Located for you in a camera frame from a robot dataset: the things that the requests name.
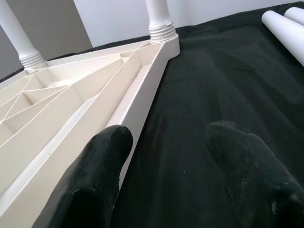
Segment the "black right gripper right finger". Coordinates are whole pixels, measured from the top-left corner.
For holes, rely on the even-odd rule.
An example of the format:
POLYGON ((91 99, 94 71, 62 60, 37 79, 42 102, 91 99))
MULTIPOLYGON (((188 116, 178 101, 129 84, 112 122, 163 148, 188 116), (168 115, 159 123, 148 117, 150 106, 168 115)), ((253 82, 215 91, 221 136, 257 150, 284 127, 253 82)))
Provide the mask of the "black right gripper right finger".
POLYGON ((241 227, 304 226, 303 187, 258 135, 218 121, 206 126, 205 140, 241 227))

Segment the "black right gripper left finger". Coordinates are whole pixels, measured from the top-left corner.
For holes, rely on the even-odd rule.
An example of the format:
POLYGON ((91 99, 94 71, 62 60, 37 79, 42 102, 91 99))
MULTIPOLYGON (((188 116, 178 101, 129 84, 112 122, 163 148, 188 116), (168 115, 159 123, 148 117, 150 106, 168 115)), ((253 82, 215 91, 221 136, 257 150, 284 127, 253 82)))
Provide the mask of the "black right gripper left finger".
POLYGON ((107 127, 67 168, 33 224, 35 228, 108 228, 119 176, 133 146, 123 125, 107 127))

